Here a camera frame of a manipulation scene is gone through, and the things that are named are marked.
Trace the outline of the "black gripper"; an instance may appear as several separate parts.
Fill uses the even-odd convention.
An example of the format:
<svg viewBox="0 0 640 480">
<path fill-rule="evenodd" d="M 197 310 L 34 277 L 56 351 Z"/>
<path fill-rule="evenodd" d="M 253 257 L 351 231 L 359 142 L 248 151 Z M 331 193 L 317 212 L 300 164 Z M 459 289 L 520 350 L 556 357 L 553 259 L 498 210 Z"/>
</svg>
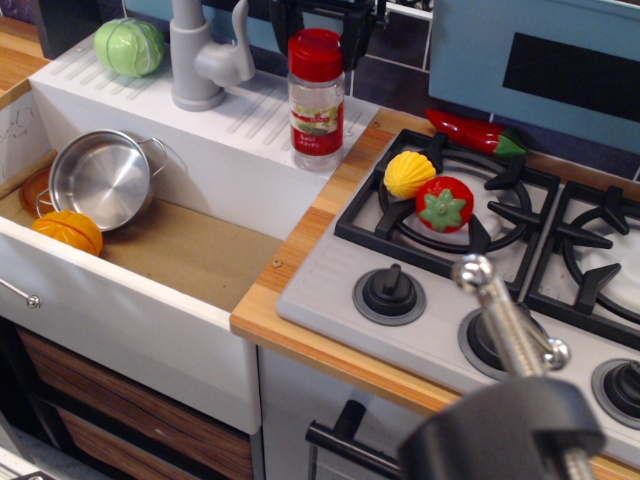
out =
<svg viewBox="0 0 640 480">
<path fill-rule="evenodd" d="M 343 69 L 353 71 L 366 54 L 375 22 L 386 21 L 386 1 L 274 0 L 269 2 L 271 25 L 281 52 L 289 39 L 304 28 L 304 15 L 343 20 L 341 52 Z"/>
</svg>

